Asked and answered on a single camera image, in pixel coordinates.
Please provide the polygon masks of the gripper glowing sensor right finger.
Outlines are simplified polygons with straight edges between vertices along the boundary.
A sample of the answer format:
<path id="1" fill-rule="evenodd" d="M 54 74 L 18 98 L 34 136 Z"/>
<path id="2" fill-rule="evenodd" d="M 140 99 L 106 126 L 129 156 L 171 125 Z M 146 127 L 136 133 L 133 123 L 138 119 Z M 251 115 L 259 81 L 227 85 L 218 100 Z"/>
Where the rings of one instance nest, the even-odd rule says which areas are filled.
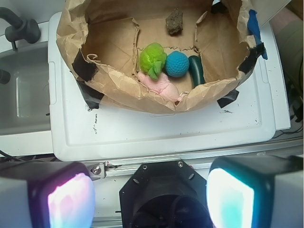
<path id="1" fill-rule="evenodd" d="M 304 159 L 218 157 L 209 170 L 206 197 L 217 228 L 302 228 Z"/>

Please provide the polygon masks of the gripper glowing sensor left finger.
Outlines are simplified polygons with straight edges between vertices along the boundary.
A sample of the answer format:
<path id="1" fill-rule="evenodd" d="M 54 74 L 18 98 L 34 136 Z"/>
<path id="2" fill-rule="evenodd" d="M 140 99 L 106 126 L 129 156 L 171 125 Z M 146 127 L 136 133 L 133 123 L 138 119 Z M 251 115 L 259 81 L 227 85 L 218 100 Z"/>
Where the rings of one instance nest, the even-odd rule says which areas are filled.
<path id="1" fill-rule="evenodd" d="M 81 162 L 12 161 L 0 165 L 2 228 L 89 228 L 95 188 Z"/>

